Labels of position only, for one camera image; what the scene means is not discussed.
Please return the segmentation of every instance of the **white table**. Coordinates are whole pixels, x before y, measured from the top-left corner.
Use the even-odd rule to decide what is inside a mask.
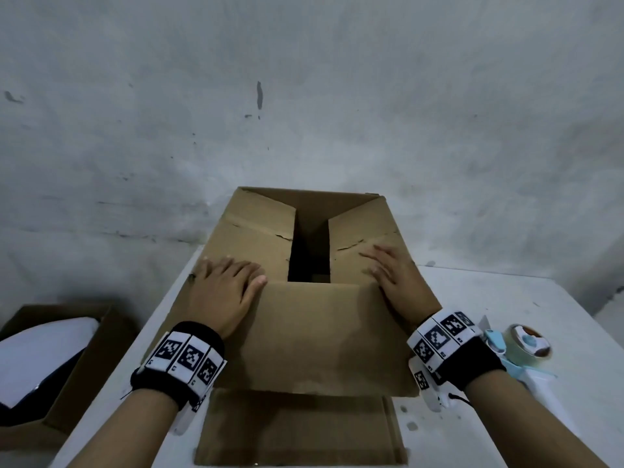
[[[182,270],[134,344],[111,374],[52,468],[65,467],[117,406],[130,373],[190,273],[200,249]],[[553,346],[544,369],[559,376],[553,391],[580,428],[582,440],[610,466],[624,466],[624,350],[559,285],[549,279],[420,267],[443,306],[455,305],[478,321],[488,315],[493,328],[524,323],[540,330]],[[193,466],[208,404],[203,404],[187,432],[167,435],[155,467]],[[394,398],[410,466],[504,467],[475,412],[465,404],[436,414],[421,397]]]

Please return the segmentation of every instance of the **person's right hand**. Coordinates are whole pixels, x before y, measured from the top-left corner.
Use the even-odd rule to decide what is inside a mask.
[[[394,309],[413,325],[419,325],[441,309],[436,297],[407,254],[396,248],[375,244],[370,251],[360,253],[376,262],[370,274],[384,290]]]

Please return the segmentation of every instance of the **cardboard box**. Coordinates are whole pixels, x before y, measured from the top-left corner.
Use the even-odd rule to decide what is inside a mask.
[[[195,453],[208,466],[405,465],[388,397],[214,389]]]
[[[373,194],[238,188],[202,257],[260,263],[269,278],[257,307],[226,342],[217,387],[330,396],[415,396],[406,335],[359,252],[407,253],[386,199]],[[421,307],[440,304],[425,280]],[[154,341],[185,318],[180,291]]]
[[[0,330],[0,341],[43,323],[93,317],[100,324],[47,415],[0,427],[0,450],[58,449],[80,421],[137,335],[136,326],[110,304],[27,305]]]

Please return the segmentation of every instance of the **cardboard sheet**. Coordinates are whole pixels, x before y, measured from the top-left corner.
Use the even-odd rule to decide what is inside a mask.
[[[392,401],[214,389],[195,464],[402,465]]]
[[[406,335],[377,284],[269,283],[225,342],[217,387],[416,396]]]

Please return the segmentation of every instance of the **gray wall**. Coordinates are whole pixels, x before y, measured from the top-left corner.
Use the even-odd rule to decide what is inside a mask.
[[[596,310],[624,278],[622,46],[624,0],[0,0],[0,320],[144,321],[238,185],[381,193],[418,263]]]

